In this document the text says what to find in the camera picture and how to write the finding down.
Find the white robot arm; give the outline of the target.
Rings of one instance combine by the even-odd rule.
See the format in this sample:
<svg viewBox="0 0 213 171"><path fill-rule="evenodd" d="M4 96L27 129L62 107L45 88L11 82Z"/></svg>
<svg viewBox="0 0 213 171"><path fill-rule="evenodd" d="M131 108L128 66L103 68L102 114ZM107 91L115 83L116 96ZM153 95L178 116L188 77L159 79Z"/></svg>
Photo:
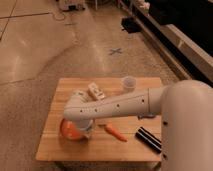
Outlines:
<svg viewBox="0 0 213 171"><path fill-rule="evenodd" d="M198 80L85 102L74 94L63 116L80 130L97 118L162 117L161 171L213 171L213 87Z"/></svg>

